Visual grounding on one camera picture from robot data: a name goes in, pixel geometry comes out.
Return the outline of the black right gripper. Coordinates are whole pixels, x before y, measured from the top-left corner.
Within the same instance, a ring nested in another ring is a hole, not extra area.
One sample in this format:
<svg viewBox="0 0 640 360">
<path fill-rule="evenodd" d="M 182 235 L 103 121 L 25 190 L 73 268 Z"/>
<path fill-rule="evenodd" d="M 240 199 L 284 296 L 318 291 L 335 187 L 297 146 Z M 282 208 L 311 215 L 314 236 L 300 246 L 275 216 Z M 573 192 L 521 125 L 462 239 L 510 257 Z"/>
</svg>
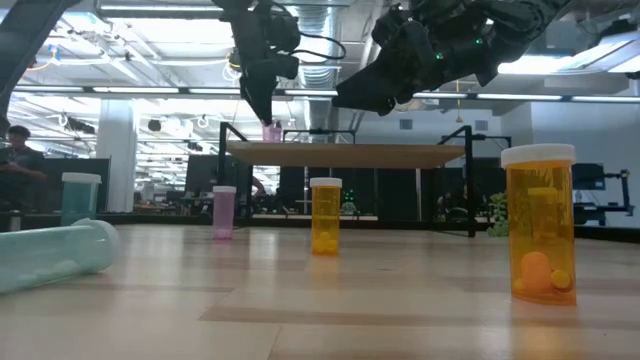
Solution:
<svg viewBox="0 0 640 360">
<path fill-rule="evenodd" d="M 340 82 L 332 105 L 389 114 L 414 93 L 475 76 L 498 75 L 505 50 L 503 1 L 417 1 L 391 6 L 372 31 L 377 58 Z"/>
</svg>

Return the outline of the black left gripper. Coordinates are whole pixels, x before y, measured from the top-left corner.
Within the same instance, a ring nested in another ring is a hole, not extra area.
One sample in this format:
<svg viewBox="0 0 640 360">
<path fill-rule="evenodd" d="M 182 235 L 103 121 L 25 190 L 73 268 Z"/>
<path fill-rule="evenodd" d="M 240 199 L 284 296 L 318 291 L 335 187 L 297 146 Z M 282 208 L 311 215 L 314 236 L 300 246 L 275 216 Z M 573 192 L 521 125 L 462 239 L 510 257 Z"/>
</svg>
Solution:
<svg viewBox="0 0 640 360">
<path fill-rule="evenodd" d="M 298 18 L 271 0 L 213 0 L 219 20 L 231 25 L 241 69 L 240 94 L 263 126 L 273 123 L 272 95 L 277 79 L 293 80 L 299 59 Z"/>
</svg>

